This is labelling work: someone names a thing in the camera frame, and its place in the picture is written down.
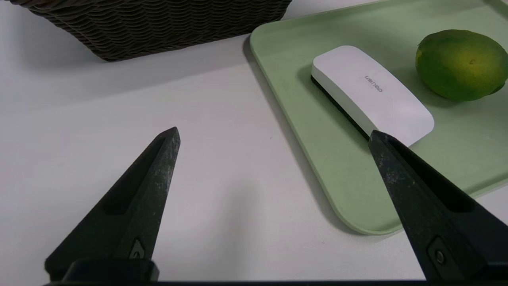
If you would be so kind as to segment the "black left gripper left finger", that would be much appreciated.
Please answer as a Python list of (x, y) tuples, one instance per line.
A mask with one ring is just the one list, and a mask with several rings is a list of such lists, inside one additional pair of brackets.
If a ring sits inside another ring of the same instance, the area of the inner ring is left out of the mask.
[(157, 280), (152, 261), (180, 147), (157, 135), (45, 260), (51, 280)]

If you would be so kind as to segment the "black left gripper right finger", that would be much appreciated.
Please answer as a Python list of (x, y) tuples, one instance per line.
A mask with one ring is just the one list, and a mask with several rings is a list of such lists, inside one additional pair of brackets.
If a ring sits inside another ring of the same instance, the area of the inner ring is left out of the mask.
[(427, 280), (507, 280), (505, 223), (395, 137), (368, 146)]

